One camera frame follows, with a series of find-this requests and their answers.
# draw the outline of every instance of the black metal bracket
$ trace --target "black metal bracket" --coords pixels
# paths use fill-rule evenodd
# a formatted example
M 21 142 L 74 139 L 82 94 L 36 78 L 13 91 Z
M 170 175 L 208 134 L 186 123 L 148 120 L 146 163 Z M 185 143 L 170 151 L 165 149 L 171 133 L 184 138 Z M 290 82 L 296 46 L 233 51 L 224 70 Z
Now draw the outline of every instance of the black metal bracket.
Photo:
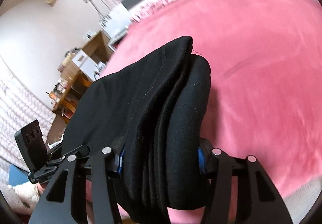
M 88 151 L 80 146 L 68 156 L 49 161 L 37 172 L 39 180 L 47 178 L 50 182 L 29 223 L 56 224 L 57 216 L 63 216 L 59 223 L 87 223 L 85 180 L 89 178 L 96 223 L 122 224 L 112 182 L 112 178 L 120 176 L 121 157 L 110 147 L 94 156 L 87 156 Z
M 92 181 L 95 223 L 122 224 L 113 178 L 120 177 L 124 139 L 113 148 L 106 147 L 93 156 L 80 146 L 62 158 L 47 162 L 35 174 L 40 180 L 50 180 L 37 204 L 30 223 L 87 223 L 85 179 Z M 238 177 L 236 223 L 292 224 L 288 210 L 273 182 L 254 156 L 238 159 L 213 148 L 202 139 L 204 155 L 202 174 L 211 180 L 210 196 L 201 224 L 226 224 L 231 202 L 231 178 Z
M 281 195 L 256 157 L 238 159 L 214 148 L 206 169 L 211 194 L 201 224 L 228 222 L 232 176 L 238 177 L 236 223 L 293 223 Z

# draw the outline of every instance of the black fabric cover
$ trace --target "black fabric cover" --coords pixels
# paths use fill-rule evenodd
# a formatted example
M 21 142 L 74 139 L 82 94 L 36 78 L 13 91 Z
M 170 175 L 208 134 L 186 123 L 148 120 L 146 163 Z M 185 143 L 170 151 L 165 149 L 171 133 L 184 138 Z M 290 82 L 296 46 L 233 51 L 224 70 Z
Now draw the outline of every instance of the black fabric cover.
M 138 62 L 94 82 L 64 133 L 62 153 L 90 155 L 125 136 L 118 203 L 137 223 L 170 223 L 166 207 L 204 206 L 209 182 L 198 164 L 210 66 L 192 55 L 192 38 L 175 39 Z

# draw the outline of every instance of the pink blanket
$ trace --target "pink blanket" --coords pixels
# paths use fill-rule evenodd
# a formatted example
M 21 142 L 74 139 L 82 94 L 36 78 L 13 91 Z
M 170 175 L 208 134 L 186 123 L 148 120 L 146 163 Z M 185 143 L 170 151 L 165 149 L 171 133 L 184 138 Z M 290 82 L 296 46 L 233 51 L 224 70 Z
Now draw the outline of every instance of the pink blanket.
M 202 137 L 230 156 L 255 155 L 283 197 L 322 175 L 320 4 L 180 0 L 133 24 L 103 75 L 180 36 L 212 70 Z

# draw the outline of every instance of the metal rivet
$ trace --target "metal rivet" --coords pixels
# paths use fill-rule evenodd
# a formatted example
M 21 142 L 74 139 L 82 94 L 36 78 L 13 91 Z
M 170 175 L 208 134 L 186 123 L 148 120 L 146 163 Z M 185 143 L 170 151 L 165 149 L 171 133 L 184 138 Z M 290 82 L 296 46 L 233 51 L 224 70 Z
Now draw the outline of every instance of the metal rivet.
M 69 161 L 69 162 L 72 162 L 72 161 L 74 161 L 76 159 L 76 156 L 75 155 L 69 155 L 68 156 L 68 158 L 67 158 L 67 160 Z
M 112 149 L 110 147 L 105 147 L 105 148 L 102 149 L 102 152 L 104 154 L 109 154 L 109 153 L 111 153 L 111 151 L 112 151 Z
M 220 155 L 221 154 L 221 149 L 219 149 L 219 148 L 214 148 L 213 150 L 212 150 L 212 153 L 214 154 L 214 155 Z
M 250 162 L 255 162 L 256 158 L 254 156 L 250 155 L 250 156 L 247 157 L 247 160 L 250 161 Z

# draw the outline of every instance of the blue fabric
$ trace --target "blue fabric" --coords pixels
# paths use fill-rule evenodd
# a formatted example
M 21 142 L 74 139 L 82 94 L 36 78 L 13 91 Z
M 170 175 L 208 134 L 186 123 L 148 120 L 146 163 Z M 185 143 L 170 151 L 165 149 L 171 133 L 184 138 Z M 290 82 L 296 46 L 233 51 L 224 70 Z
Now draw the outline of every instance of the blue fabric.
M 122 173 L 124 151 L 125 151 L 125 149 L 124 149 L 124 147 L 123 147 L 123 149 L 122 149 L 122 151 L 121 151 L 121 154 L 120 154 L 119 167 L 118 167 L 118 169 L 117 169 L 117 173 L 118 173 L 119 175 L 121 175 L 121 173 Z
M 11 164 L 9 171 L 9 185 L 16 186 L 28 182 L 29 179 L 27 174 L 28 173 L 26 171 Z
M 206 165 L 205 165 L 204 154 L 203 154 L 201 148 L 198 148 L 198 159 L 199 159 L 200 173 L 205 174 L 206 173 Z

